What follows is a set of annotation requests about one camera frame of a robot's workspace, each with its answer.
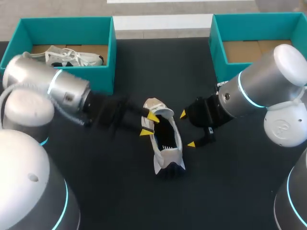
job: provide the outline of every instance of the black table surface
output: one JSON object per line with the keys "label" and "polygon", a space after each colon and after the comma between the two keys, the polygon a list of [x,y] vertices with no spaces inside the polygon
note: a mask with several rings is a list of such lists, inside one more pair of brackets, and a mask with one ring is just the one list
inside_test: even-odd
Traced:
{"label": "black table surface", "polygon": [[[182,109],[210,96],[214,84],[208,38],[118,40],[115,94],[139,105],[162,100],[175,111],[183,144],[202,131],[179,120]],[[270,142],[264,115],[225,124],[204,148],[184,147],[186,174],[175,180],[156,178],[149,137],[128,131],[111,141],[107,131],[56,115],[45,148],[78,199],[81,230],[276,230],[275,195],[305,145]]]}

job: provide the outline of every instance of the shoelace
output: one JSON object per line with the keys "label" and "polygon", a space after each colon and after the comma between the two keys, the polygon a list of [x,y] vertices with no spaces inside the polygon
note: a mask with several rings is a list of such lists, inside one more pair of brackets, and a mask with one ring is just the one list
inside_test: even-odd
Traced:
{"label": "shoelace", "polygon": [[62,53],[63,57],[70,57],[71,55],[73,55],[72,58],[70,59],[63,59],[63,61],[73,61],[76,60],[76,62],[78,63],[79,66],[92,66],[94,64],[96,64],[96,62],[90,63],[89,61],[85,60],[82,56],[81,53],[74,51],[73,49],[68,49],[68,48],[64,48],[64,50],[68,50],[68,53]]}

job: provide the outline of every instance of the shoe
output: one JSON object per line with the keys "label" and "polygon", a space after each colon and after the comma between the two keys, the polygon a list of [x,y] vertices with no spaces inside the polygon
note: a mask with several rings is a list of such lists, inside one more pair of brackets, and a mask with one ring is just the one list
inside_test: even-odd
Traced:
{"label": "shoe", "polygon": [[173,110],[156,98],[148,99],[144,108],[156,115],[160,122],[154,123],[142,117],[142,126],[154,130],[149,135],[154,149],[154,172],[159,177],[174,178],[185,171],[182,160],[182,142],[173,119]]}
{"label": "shoe", "polygon": [[68,66],[101,66],[104,63],[102,56],[91,53],[80,53],[68,48],[50,48],[41,54],[23,53],[24,58],[31,58],[37,61],[45,62],[47,65],[54,67]]}

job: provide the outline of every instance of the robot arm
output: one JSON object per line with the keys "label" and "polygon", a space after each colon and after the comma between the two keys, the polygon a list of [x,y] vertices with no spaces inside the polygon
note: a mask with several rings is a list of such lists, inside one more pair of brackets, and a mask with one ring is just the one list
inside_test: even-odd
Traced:
{"label": "robot arm", "polygon": [[205,136],[189,146],[213,142],[213,130],[226,122],[268,109],[264,128],[275,143],[292,147],[307,139],[307,111],[302,102],[307,83],[307,61],[293,46],[280,45],[225,84],[209,98],[197,98],[181,118],[189,118]]}
{"label": "robot arm", "polygon": [[2,83],[5,89],[17,83],[35,85],[66,111],[85,114],[87,126],[95,124],[99,128],[112,127],[113,133],[118,127],[138,131],[140,135],[153,133],[153,130],[125,122],[124,115],[128,111],[159,122],[153,113],[138,107],[127,96],[107,96],[93,92],[89,81],[20,55],[15,56],[7,65]]}

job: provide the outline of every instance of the cable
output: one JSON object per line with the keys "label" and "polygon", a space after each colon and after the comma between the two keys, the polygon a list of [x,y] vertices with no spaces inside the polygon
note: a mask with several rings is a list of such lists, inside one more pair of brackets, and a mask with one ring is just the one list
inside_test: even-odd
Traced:
{"label": "cable", "polygon": [[[81,126],[84,126],[85,122],[82,121],[81,119],[78,119],[74,116],[71,116],[70,114],[68,114],[60,105],[59,103],[49,94],[47,94],[46,92],[43,92],[40,88],[38,88],[36,85],[34,84],[30,84],[30,83],[17,83],[14,85],[9,86],[6,90],[3,91],[3,93],[0,95],[0,111],[2,110],[2,105],[3,102],[5,100],[5,98],[15,89],[18,88],[23,88],[23,89],[29,89],[29,90],[33,90],[37,93],[39,93],[40,95],[46,97],[47,99],[49,99],[54,107],[57,108],[57,110],[67,119],[69,119],[70,121],[77,123]],[[0,113],[0,129],[2,129],[2,118],[1,118],[1,113]]]}

